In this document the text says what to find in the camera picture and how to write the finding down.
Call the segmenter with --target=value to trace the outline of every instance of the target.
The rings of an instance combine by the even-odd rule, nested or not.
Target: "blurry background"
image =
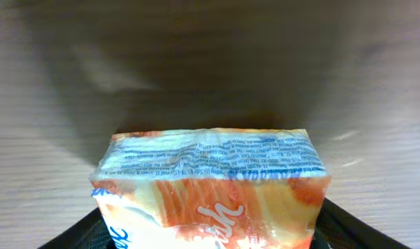
[[[420,0],[0,0],[0,248],[95,207],[116,130],[307,128],[328,197],[420,248]]]

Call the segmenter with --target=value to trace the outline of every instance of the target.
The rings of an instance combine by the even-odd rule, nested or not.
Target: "food packet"
[[[113,135],[90,176],[117,248],[309,248],[330,176],[307,132]]]

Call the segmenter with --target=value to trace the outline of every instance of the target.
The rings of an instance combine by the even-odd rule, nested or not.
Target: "wood grain surface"
[[[307,128],[328,197],[420,248],[420,0],[0,1],[0,248],[95,207],[116,130]]]

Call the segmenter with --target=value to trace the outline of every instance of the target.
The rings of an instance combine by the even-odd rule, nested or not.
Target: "snack package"
[[[117,248],[309,248],[330,176],[307,132],[116,134],[91,175]]]

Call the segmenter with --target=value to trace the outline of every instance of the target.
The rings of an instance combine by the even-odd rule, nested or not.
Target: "candy wrapper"
[[[330,176],[305,130],[116,134],[91,175],[117,248],[309,248]]]

